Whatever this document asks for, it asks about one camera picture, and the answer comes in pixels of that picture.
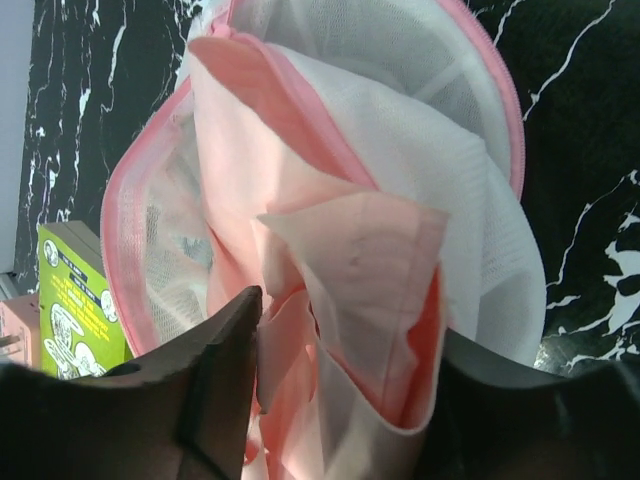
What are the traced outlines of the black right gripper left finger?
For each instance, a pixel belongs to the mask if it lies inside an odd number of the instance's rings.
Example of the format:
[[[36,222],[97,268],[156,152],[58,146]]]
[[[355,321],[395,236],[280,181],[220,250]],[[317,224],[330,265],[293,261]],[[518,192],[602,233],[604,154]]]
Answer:
[[[101,377],[1,365],[5,479],[237,479],[262,292]]]

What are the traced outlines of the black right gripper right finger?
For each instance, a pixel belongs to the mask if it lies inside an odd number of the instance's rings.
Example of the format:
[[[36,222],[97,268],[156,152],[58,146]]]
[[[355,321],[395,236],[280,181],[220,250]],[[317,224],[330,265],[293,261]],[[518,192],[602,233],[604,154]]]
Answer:
[[[639,364],[565,378],[448,331],[416,479],[636,479]]]

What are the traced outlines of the pink bra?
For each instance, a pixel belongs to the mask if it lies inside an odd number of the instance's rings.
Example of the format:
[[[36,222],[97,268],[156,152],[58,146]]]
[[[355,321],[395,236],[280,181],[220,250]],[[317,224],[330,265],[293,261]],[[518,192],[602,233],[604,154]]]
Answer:
[[[207,308],[267,295],[246,479],[408,479],[446,327],[447,216],[379,191],[279,49],[221,28],[189,44]]]

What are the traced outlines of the white mesh laundry bag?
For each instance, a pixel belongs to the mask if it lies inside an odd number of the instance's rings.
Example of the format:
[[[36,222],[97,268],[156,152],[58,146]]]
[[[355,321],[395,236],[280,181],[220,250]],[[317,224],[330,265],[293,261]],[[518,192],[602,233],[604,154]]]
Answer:
[[[449,216],[454,329],[532,365],[546,309],[523,121],[459,1],[209,1],[174,93],[116,166],[103,259],[145,354],[263,276],[264,214],[378,188]]]

